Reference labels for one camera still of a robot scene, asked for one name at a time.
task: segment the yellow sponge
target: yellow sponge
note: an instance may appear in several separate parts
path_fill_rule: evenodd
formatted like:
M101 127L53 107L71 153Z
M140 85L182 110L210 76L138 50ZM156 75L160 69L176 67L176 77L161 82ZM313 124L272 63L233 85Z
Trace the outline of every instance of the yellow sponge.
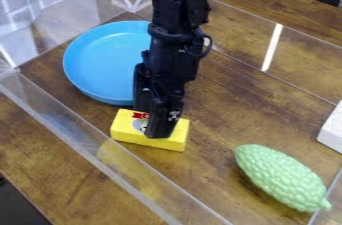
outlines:
M190 120L180 119L176 130L169 138L150 139L141 130L148 122L146 117L146 113L121 109L112 126L112 137L118 141L181 152L185 151Z

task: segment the blue bowl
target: blue bowl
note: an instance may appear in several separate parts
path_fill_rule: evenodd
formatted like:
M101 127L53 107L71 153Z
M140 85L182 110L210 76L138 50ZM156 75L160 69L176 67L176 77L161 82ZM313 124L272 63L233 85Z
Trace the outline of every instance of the blue bowl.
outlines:
M81 35L63 59L65 73L93 99L120 106L134 103L134 68L152 37L148 21L106 24Z

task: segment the wooden table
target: wooden table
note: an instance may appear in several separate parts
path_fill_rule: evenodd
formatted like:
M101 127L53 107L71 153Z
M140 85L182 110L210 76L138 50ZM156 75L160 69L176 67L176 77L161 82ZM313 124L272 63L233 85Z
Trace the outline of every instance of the wooden table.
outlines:
M339 8L311 0L229 1L342 43L342 30L328 19L335 14L341 20ZM303 21L313 11L316 20L311 16ZM126 13L114 20L142 19ZM22 66L22 73L109 133L118 108L91 100L67 80L62 68L67 45ZM3 95L0 107L0 172L55 224L165 223ZM250 182L237 166L234 148L258 143L287 152L329 186L342 156L316 138L333 109L332 103L213 51L197 81L188 85L186 152L122 144L234 224L307 224L311 214L283 205Z

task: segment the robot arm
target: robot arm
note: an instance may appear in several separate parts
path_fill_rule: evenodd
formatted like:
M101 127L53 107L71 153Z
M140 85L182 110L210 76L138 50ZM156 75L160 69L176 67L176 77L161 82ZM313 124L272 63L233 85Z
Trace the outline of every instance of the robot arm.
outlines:
M208 0L153 0L153 5L150 50L136 67L134 109L150 113L146 136L169 138L182 115L185 84L196 80L213 45L200 28L209 21L210 6Z

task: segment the bumpy green surface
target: bumpy green surface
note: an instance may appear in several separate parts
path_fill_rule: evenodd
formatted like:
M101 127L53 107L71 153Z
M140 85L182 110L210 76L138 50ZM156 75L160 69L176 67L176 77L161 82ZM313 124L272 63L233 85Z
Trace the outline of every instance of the bumpy green surface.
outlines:
M303 212L332 209L319 175L295 158L261 145L241 145L236 158L253 182L276 199Z

